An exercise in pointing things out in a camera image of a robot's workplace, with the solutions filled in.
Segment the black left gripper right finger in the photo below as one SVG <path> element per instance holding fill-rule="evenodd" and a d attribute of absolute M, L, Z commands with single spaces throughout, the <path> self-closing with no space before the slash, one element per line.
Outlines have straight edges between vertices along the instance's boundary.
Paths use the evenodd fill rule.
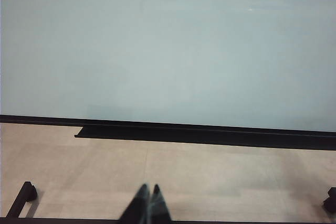
<path fill-rule="evenodd" d="M 149 201 L 149 223 L 172 223 L 169 209 L 158 184 L 155 184 Z"/>

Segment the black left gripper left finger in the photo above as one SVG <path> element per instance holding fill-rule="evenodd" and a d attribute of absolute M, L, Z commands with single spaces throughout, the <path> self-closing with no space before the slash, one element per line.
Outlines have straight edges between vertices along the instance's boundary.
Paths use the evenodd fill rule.
<path fill-rule="evenodd" d="M 148 203 L 150 199 L 150 191 L 148 184 L 143 184 L 135 193 L 131 202 L 128 204 L 121 217 L 119 223 L 125 224 L 141 224 L 147 223 Z"/>

